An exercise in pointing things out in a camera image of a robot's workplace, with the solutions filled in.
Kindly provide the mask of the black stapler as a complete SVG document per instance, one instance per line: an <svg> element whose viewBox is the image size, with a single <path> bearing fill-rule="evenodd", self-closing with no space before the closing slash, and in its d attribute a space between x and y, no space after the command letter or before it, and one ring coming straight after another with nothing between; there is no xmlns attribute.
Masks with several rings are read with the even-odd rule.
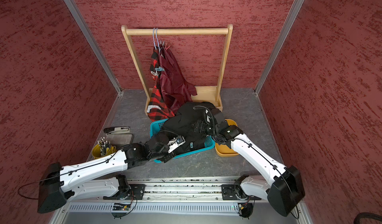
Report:
<svg viewBox="0 0 382 224"><path fill-rule="evenodd" d="M106 135L109 135L109 134L127 134L127 133L130 133L130 127L129 126L108 127L108 128L104 128L103 133Z"/></svg>

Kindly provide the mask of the wooden clothes rack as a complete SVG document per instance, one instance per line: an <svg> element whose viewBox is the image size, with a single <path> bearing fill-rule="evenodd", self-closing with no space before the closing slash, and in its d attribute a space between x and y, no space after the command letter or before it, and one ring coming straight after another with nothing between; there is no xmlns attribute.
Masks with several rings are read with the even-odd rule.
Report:
<svg viewBox="0 0 382 224"><path fill-rule="evenodd" d="M227 28L201 28L201 29L129 29L127 26L122 25L121 31L124 36L125 42L129 49L133 63L137 70L138 76L142 83L143 89L146 94L146 104L144 113L147 113L152 88L146 84L145 75L142 73L142 65L138 58L136 48L133 44L133 36L150 36L153 35L157 38L157 35L163 36L181 36L181 35L225 35L224 49L222 54L222 61L220 65L219 77L216 86L197 86L197 95L192 99L195 102L211 102L221 111L223 110L223 104L221 100L221 87L224 78L225 67L227 63L227 57L233 32L233 25L229 24Z"/></svg>

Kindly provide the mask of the grey metal tin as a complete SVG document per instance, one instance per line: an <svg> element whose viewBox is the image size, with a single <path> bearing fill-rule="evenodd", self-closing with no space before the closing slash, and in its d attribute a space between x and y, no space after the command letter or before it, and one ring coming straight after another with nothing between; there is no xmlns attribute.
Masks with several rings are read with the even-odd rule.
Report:
<svg viewBox="0 0 382 224"><path fill-rule="evenodd" d="M108 134L105 137L106 141L109 141L112 146L121 147L133 142L134 136L131 133L127 134Z"/></svg>

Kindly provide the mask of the yellow cup with tools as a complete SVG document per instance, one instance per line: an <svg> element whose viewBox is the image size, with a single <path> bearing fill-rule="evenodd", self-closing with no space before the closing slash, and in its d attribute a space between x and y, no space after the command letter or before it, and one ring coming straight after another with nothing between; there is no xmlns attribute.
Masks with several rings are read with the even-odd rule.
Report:
<svg viewBox="0 0 382 224"><path fill-rule="evenodd" d="M105 137L100 138L92 149L94 159L99 159L116 152L116 147L111 144Z"/></svg>

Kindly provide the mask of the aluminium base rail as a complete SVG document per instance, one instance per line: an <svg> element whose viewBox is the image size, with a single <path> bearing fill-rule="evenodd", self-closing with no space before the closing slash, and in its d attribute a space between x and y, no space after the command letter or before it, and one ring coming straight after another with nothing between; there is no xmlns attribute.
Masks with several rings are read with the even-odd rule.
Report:
<svg viewBox="0 0 382 224"><path fill-rule="evenodd" d="M39 186L38 212L55 211L68 202L99 201L118 217L131 211L224 213L248 218L256 201L268 202L281 216L296 210L305 190L299 174L287 172L268 184L258 176L238 179L127 180L123 175L77 184L65 190L58 178Z"/></svg>

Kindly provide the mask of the red black plaid shirt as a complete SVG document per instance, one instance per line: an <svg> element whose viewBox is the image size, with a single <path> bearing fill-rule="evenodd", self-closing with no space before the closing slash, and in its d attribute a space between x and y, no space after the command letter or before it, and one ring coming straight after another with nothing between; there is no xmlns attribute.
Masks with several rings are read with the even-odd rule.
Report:
<svg viewBox="0 0 382 224"><path fill-rule="evenodd" d="M152 78L154 79L154 87L151 91L149 103L146 109L146 113L151 121L159 121L162 119L169 119L174 116L173 111L171 111L168 106L165 104L162 93L161 93L161 85L160 85L160 75L161 72L155 73L154 68L160 67L159 62L159 52L153 50L153 54L151 56L152 63L150 65L150 72L152 74Z"/></svg>

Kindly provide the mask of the black long-sleeve shirt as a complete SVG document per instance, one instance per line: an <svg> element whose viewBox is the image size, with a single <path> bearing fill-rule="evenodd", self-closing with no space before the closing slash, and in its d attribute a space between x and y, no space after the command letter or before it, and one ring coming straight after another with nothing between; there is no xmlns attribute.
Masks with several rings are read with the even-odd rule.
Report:
<svg viewBox="0 0 382 224"><path fill-rule="evenodd" d="M160 132L166 134L169 139L182 136L185 143L176 148L173 153L181 155L205 148L208 133L196 129L197 122L206 121L207 114L220 111L210 102L187 102L182 105L176 115L169 118L162 126Z"/></svg>

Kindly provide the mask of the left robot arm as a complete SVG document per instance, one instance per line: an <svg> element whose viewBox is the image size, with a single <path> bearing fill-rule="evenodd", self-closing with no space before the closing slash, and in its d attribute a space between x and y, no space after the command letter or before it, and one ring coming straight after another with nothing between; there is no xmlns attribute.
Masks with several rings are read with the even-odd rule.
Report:
<svg viewBox="0 0 382 224"><path fill-rule="evenodd" d="M61 166L54 163L39 181L40 214L63 207L68 201L101 197L104 200L133 200L133 191L120 172L142 166L151 159L171 155L185 138L160 132L146 143L131 143L113 154L85 163Z"/></svg>

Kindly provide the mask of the teal plastic basket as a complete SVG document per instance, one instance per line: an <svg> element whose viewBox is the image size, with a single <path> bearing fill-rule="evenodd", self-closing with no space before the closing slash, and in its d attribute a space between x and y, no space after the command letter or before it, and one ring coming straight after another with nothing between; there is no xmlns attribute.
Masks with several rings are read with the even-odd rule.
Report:
<svg viewBox="0 0 382 224"><path fill-rule="evenodd" d="M152 122L150 124L150 137L152 137L154 134L157 134L161 130L163 124L167 120L168 119L162 119L162 120L159 120L159 121ZM189 156L189 155L196 154L196 153L199 153L199 152L204 152L204 151L207 151L207 150L211 150L211 149L213 149L215 147L215 141L211 138L211 136L207 136L206 139L205 139L205 144L204 145L205 145L204 148L176 155L176 156L174 156L174 159L182 158L182 157L185 157L185 156Z"/></svg>

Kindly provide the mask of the yellow plastic tray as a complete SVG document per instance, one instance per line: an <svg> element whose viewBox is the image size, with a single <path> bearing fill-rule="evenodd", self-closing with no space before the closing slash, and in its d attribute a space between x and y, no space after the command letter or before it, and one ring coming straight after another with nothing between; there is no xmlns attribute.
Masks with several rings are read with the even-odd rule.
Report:
<svg viewBox="0 0 382 224"><path fill-rule="evenodd" d="M231 142L239 134L237 123L232 119L226 119L230 128L216 133L215 150L221 157L234 157L239 155L231 148Z"/></svg>

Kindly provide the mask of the maroon satin shirt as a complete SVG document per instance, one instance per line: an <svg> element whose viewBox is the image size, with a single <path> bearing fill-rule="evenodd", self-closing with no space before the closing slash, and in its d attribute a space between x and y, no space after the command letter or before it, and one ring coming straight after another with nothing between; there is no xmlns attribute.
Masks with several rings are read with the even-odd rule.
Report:
<svg viewBox="0 0 382 224"><path fill-rule="evenodd" d="M181 106L192 101L192 96L197 95L197 90L186 81L169 48L161 48L159 63L164 69L159 77L162 98L167 107L173 113L177 113Z"/></svg>

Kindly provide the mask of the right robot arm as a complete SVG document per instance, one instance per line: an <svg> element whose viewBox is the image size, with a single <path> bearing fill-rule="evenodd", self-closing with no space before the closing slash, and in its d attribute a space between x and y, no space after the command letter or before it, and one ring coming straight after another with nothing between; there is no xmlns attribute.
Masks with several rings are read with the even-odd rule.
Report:
<svg viewBox="0 0 382 224"><path fill-rule="evenodd" d="M222 112L196 105L194 110L203 113L202 121L197 121L194 130L212 137L244 157L263 177L262 180L250 176L236 181L239 194L266 199L272 208L281 216L292 214L299 217L298 203L305 197L305 190L300 171L286 167L276 161L258 146L236 125L229 125Z"/></svg>

